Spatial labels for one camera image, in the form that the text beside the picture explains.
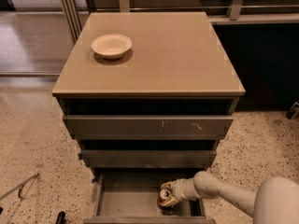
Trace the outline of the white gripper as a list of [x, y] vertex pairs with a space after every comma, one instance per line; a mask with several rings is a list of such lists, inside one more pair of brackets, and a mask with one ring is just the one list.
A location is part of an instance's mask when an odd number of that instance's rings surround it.
[[170, 189], [172, 190], [173, 195], [163, 196], [160, 198], [160, 206], [162, 208], [172, 207], [179, 202], [195, 201], [200, 198], [192, 178], [177, 179], [175, 181], [163, 183], [161, 185], [161, 189]]

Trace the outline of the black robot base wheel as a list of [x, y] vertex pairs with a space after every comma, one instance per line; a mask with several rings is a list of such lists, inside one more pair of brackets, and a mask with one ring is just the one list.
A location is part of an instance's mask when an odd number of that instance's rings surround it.
[[286, 113], [287, 119], [294, 119], [299, 114], [299, 103], [295, 102]]

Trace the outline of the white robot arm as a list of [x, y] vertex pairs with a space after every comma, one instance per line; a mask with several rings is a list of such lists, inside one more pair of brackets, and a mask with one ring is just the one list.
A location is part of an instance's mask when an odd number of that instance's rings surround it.
[[218, 197], [252, 217], [253, 224], [299, 224], [299, 185], [285, 177], [271, 177], [257, 191], [248, 191], [201, 171], [192, 178], [162, 184], [157, 205], [166, 208]]

